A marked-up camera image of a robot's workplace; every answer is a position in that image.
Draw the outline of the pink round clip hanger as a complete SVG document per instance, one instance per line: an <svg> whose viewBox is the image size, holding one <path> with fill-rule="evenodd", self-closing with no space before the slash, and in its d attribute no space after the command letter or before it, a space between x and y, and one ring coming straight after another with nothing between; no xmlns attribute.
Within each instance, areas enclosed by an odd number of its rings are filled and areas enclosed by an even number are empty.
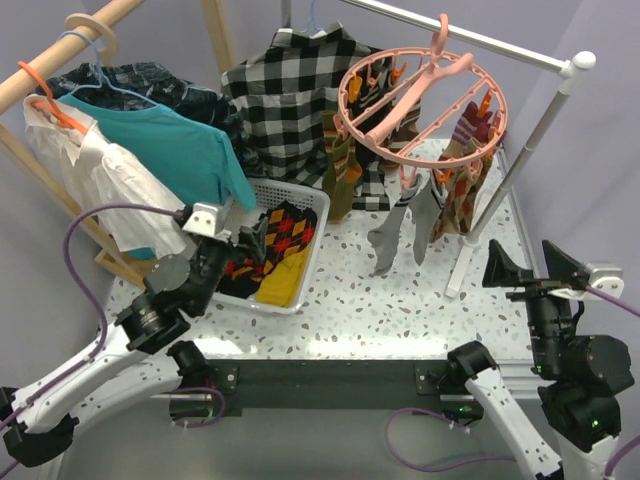
<svg viewBox="0 0 640 480"><path fill-rule="evenodd" d="M506 132L509 109L502 88L472 53L448 50L450 26L448 15L440 14L429 46L369 55L348 70L338 87L339 130L398 164L407 182L419 169L431 170L441 184L460 167L477 177ZM440 130L454 130L471 101L480 113L493 112L489 141L460 158L419 156L417 147Z"/></svg>

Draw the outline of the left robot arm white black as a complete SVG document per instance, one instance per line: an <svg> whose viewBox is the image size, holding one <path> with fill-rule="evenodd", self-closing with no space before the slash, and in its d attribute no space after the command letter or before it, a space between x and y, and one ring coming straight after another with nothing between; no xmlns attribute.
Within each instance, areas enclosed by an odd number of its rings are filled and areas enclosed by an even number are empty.
<svg viewBox="0 0 640 480"><path fill-rule="evenodd" d="M266 255L267 220L242 226L238 240L201 237L191 257L155 262L144 291L104 327L97 341L46 377L21 389L1 390L6 451L19 464L40 466L68 449L81 420L71 411L121 371L165 350L205 310L231 261Z"/></svg>

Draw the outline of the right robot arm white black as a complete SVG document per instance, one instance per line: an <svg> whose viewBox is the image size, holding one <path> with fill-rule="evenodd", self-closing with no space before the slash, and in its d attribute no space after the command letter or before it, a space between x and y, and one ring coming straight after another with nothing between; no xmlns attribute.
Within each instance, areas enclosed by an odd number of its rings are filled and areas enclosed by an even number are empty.
<svg viewBox="0 0 640 480"><path fill-rule="evenodd" d="M581 263L554 243L542 243L548 275L518 266L492 240L482 279L504 288L526 307L533 374L544 380L537 394L559 447L553 449L513 398L498 362L479 341L447 355L442 382L468 392L489 416L526 479L612 479L621 459L639 441L620 446L617 394L631 388L628 346L610 335L580 335L578 323L591 300L623 307L623 271L607 263Z"/></svg>

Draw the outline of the grey yellow sock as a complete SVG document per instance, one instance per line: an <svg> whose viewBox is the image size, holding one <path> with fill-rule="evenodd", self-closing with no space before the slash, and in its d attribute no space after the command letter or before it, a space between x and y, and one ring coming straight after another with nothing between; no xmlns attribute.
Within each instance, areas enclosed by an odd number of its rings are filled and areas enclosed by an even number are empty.
<svg viewBox="0 0 640 480"><path fill-rule="evenodd" d="M431 231L444 205L444 193L433 173L425 186L409 203L412 220L415 224L413 256L417 265L426 257Z"/></svg>

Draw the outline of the argyle orange brown sock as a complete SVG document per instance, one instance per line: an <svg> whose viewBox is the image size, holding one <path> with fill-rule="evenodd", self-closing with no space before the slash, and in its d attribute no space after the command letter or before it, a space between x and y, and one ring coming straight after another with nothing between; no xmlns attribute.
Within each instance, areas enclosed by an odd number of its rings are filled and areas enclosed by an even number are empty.
<svg viewBox="0 0 640 480"><path fill-rule="evenodd" d="M477 177L470 178L467 170L460 167L454 170L451 180L446 184L447 196L429 238L430 243L439 240L444 234L467 236L472 228L474 207L477 195L484 185L491 168L491 161L484 162Z"/></svg>

